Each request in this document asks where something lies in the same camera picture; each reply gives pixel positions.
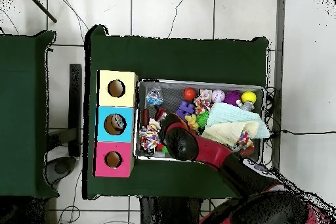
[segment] purple toy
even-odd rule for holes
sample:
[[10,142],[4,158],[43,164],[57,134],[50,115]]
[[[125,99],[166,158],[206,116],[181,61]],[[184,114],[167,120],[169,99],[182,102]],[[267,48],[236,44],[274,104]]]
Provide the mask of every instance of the purple toy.
[[195,112],[195,105],[182,101],[175,114],[186,122],[186,115],[192,115]]
[[238,90],[234,90],[234,91],[226,93],[223,103],[231,104],[233,106],[238,106],[237,100],[240,100],[240,92]]

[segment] purple ball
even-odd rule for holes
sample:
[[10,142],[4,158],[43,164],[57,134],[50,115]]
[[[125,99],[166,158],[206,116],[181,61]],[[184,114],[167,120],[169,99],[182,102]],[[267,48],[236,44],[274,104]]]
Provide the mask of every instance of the purple ball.
[[226,93],[223,103],[231,104],[233,106],[238,106],[237,104],[238,99],[240,99],[240,92],[238,90],[234,90],[234,91]]

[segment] gray bin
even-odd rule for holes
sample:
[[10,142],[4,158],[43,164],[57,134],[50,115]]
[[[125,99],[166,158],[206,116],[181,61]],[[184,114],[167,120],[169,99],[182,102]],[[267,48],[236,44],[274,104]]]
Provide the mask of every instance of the gray bin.
[[[149,155],[140,148],[140,139],[138,136],[138,130],[141,126],[142,116],[141,111],[145,108],[148,109],[150,118],[154,118],[156,110],[153,106],[147,103],[146,95],[154,87],[160,87],[162,91],[163,104],[160,107],[164,108],[169,114],[174,113],[176,109],[180,106],[181,102],[184,101],[183,91],[187,87],[194,88],[199,95],[200,89],[221,89],[225,93],[233,90],[238,90],[240,92],[252,91],[257,96],[257,101],[253,110],[254,113],[258,113],[261,119],[264,121],[264,109],[266,104],[266,91],[263,87],[250,86],[250,85],[231,85],[231,84],[218,84],[218,83],[204,83],[204,82],[188,82],[188,81],[174,81],[174,80],[150,80],[143,79],[138,82],[138,110],[136,111],[136,122],[135,122],[135,147],[134,155],[138,159],[153,159],[153,160],[166,160],[166,161],[176,161],[169,154],[164,154],[161,151],[156,151],[154,155]],[[249,156],[250,159],[260,162],[261,154],[263,152],[263,141],[262,139],[254,139],[255,152]]]

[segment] red ball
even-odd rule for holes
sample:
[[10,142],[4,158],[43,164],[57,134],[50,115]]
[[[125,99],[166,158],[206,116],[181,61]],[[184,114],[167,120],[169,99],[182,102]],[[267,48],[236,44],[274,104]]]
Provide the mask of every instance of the red ball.
[[183,97],[188,101],[192,101],[196,97],[196,91],[193,88],[186,88]]

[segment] box hole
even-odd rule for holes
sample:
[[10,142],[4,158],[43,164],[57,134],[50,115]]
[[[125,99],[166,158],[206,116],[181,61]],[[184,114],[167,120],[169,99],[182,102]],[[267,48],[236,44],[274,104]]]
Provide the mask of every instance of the box hole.
[[108,84],[108,93],[111,97],[122,97],[125,90],[125,84],[121,80],[113,80]]
[[105,163],[108,167],[117,168],[122,163],[122,158],[118,152],[109,152],[105,155]]
[[121,135],[126,128],[126,120],[122,115],[108,115],[104,122],[104,129],[110,135]]

